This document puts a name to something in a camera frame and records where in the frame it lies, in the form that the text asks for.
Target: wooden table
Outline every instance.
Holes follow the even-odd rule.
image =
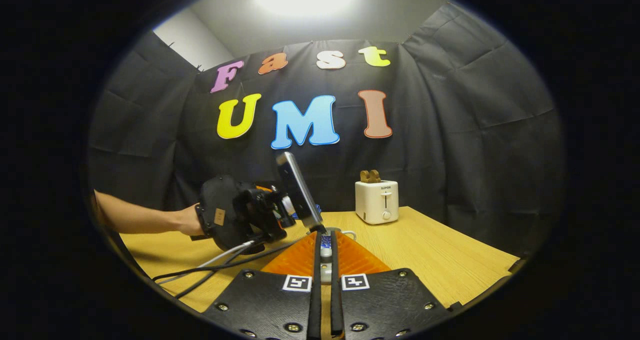
[[[519,258],[492,248],[413,210],[401,207],[399,219],[386,224],[367,224],[353,211],[322,212],[324,226],[355,231],[357,242],[391,269],[409,268],[445,307],[471,301],[500,278]],[[287,228],[286,239],[267,248],[293,242],[306,235],[298,223]],[[178,232],[122,234],[122,240],[138,264],[150,276],[190,269],[222,253],[213,240],[192,241]],[[277,254],[218,271],[206,283],[183,296],[181,301],[203,312],[229,285],[240,269],[260,270]],[[206,272],[188,274],[164,283],[175,295],[203,277]],[[322,338],[330,336],[330,286],[322,286]]]

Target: pink letter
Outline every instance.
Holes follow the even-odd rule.
[[[236,61],[233,64],[228,64],[224,66],[220,66],[217,69],[217,78],[215,79],[215,84],[211,88],[211,94],[214,92],[219,92],[220,90],[226,89],[229,84],[227,84],[227,80],[231,81],[236,76],[236,69],[240,69],[245,65],[245,62],[240,60]]]
[[[368,138],[388,138],[393,134],[393,130],[387,125],[387,116],[383,100],[387,95],[378,90],[362,90],[358,96],[364,100],[366,108],[366,129],[365,137]]]

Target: blue object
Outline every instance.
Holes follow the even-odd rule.
[[[320,210],[320,205],[318,205],[317,203],[315,204],[315,208],[318,209],[318,213],[322,213],[322,210]],[[295,212],[291,214],[291,217],[293,217],[293,219],[300,220],[298,218],[298,214]]]

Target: cable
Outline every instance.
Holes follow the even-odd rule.
[[[214,257],[214,258],[212,258],[211,260],[206,261],[206,262],[204,262],[204,263],[202,263],[202,264],[198,265],[198,266],[197,266],[197,268],[199,269],[199,268],[206,267],[206,265],[209,265],[209,264],[211,264],[211,263],[213,263],[213,262],[215,262],[215,261],[217,261],[217,260],[219,260],[219,259],[223,258],[224,256],[227,256],[227,255],[229,255],[229,254],[233,253],[234,251],[238,251],[238,250],[240,250],[240,249],[243,249],[243,251],[244,251],[244,249],[245,249],[245,248],[247,248],[248,246],[253,245],[253,244],[254,244],[254,241],[253,241],[253,240],[250,240],[250,241],[247,241],[247,242],[243,242],[242,244],[240,244],[240,245],[238,245],[238,246],[234,246],[234,247],[232,247],[231,249],[228,249],[227,251],[225,251],[225,252],[223,252],[223,253],[219,254],[218,256],[215,256],[215,257]],[[181,277],[183,277],[183,276],[185,276],[185,275],[183,274],[183,275],[181,275],[181,276],[176,276],[176,277],[173,277],[173,278],[170,278],[170,279],[164,280],[164,281],[160,281],[160,282],[158,283],[158,285],[162,285],[162,284],[165,284],[165,283],[169,283],[169,281],[178,280],[178,279],[180,279],[180,278],[181,278]]]
[[[227,260],[225,260],[222,264],[223,265],[227,265],[227,264],[231,263],[235,258],[240,256],[240,254],[242,254],[244,251],[246,251],[246,249],[249,249],[250,247],[253,247],[253,246],[256,246],[256,245],[247,245],[244,248],[239,249],[233,255],[229,256],[229,258],[227,258]],[[177,295],[175,295],[175,298],[176,299],[180,299],[181,297],[187,295],[188,293],[192,292],[193,290],[196,290],[200,285],[203,285],[207,280],[209,280],[217,272],[218,271],[211,271],[210,273],[204,275],[204,277],[199,279],[196,283],[194,283],[194,285],[189,286],[187,289],[183,290],[183,292],[180,292]]]
[[[278,248],[275,249],[270,249],[269,251],[263,252],[263,253],[259,253],[257,255],[245,258],[243,260],[240,261],[236,261],[236,262],[231,262],[229,264],[224,264],[224,265],[217,265],[217,266],[204,266],[204,267],[195,267],[194,269],[186,269],[186,270],[182,270],[182,271],[176,271],[176,272],[170,272],[168,274],[162,274],[162,275],[158,275],[156,277],[153,277],[151,280],[153,281],[157,281],[158,279],[164,279],[166,277],[172,277],[172,276],[182,276],[185,274],[191,274],[191,273],[195,273],[195,272],[208,272],[208,271],[213,271],[213,270],[220,270],[220,269],[227,269],[227,268],[233,268],[237,265],[242,265],[245,263],[248,263],[250,261],[256,260],[256,259],[260,259],[263,258],[267,255],[273,254],[274,252],[278,252],[281,251],[282,249],[286,249],[288,247],[290,247],[291,245],[294,245],[296,242],[291,242],[290,244],[286,244],[283,246],[280,246]]]

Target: white toaster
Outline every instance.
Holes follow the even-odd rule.
[[[398,182],[356,182],[356,214],[368,224],[398,220]]]

